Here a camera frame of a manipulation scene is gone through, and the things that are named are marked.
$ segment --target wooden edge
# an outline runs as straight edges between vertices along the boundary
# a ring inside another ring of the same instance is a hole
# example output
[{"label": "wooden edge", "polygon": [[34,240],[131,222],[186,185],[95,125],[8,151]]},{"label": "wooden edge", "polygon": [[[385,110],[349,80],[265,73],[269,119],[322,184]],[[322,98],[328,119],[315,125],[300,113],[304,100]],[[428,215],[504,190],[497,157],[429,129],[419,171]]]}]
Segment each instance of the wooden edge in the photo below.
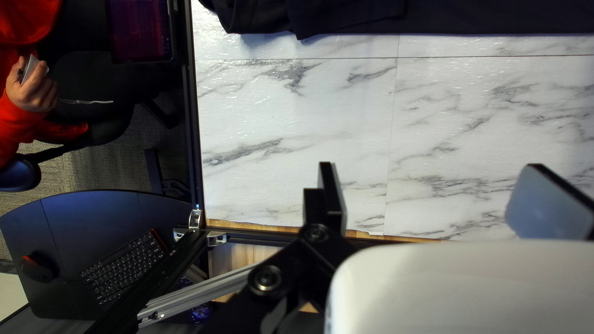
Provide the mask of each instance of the wooden edge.
[{"label": "wooden edge", "polygon": [[[233,297],[234,295],[238,294],[239,291],[235,291],[235,292],[231,292],[230,294],[226,294],[224,296],[221,296],[213,301],[218,301],[220,303],[226,303],[229,301],[229,299],[231,299],[231,297]],[[301,312],[309,312],[309,313],[319,313],[318,310],[315,309],[315,307],[311,304],[311,303],[307,303],[305,305],[303,305],[303,307],[301,307],[299,309],[299,311]]]},{"label": "wooden edge", "polygon": [[[230,222],[222,219],[206,219],[206,227],[219,227],[219,228],[236,228],[236,229],[250,229],[253,231],[273,231],[273,232],[286,232],[297,234],[299,232],[298,227],[292,226],[271,226],[271,225],[260,225],[255,223],[238,223]],[[387,240],[395,242],[439,242],[439,239],[428,239],[428,238],[414,238],[414,237],[397,237],[394,235],[370,235],[364,231],[356,231],[353,229],[346,230],[346,237],[357,238],[357,239],[372,239],[372,240]]]}]

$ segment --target black keyboard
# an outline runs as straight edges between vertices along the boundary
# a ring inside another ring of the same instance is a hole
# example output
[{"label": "black keyboard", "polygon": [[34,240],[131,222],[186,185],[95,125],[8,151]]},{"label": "black keyboard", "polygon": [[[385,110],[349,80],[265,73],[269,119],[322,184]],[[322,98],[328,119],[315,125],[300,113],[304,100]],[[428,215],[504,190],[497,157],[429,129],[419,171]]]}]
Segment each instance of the black keyboard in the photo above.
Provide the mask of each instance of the black keyboard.
[{"label": "black keyboard", "polygon": [[165,244],[157,231],[152,229],[83,270],[80,275],[102,305],[126,292],[166,252]]}]

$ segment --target marble surface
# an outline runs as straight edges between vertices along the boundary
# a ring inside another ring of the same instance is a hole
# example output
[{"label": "marble surface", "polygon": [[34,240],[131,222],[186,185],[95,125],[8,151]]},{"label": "marble surface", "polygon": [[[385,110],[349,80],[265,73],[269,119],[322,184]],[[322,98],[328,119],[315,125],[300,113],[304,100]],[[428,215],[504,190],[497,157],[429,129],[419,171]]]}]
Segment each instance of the marble surface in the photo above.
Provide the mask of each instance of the marble surface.
[{"label": "marble surface", "polygon": [[226,34],[193,3],[206,212],[302,223],[336,162],[348,228],[514,238],[523,165],[594,194],[594,37]]}]

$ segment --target smartphone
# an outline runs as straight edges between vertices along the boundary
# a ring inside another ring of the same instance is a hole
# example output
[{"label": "smartphone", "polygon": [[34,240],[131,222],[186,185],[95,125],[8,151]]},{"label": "smartphone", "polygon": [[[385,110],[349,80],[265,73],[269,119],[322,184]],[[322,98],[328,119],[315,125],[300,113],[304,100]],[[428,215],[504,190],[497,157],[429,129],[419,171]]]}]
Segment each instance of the smartphone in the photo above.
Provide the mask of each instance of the smartphone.
[{"label": "smartphone", "polygon": [[21,84],[21,86],[25,83],[25,81],[27,81],[27,79],[29,79],[39,62],[40,60],[34,55],[29,55],[29,57],[27,57],[27,60],[25,61],[25,67],[21,70],[21,74],[18,78],[18,82]]},{"label": "smartphone", "polygon": [[594,239],[594,201],[540,163],[522,169],[505,220],[520,238]]}]

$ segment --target bolt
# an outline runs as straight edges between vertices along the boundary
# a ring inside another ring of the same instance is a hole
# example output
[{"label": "bolt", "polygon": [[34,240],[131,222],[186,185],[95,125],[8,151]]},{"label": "bolt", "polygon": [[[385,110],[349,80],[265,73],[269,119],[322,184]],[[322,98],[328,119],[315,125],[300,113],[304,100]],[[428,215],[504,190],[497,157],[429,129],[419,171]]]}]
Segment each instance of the bolt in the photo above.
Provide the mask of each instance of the bolt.
[{"label": "bolt", "polygon": [[328,232],[324,225],[313,224],[305,231],[305,238],[310,242],[322,242],[328,239]]},{"label": "bolt", "polygon": [[260,291],[276,289],[282,281],[280,269],[276,266],[266,266],[254,275],[254,283]]}]

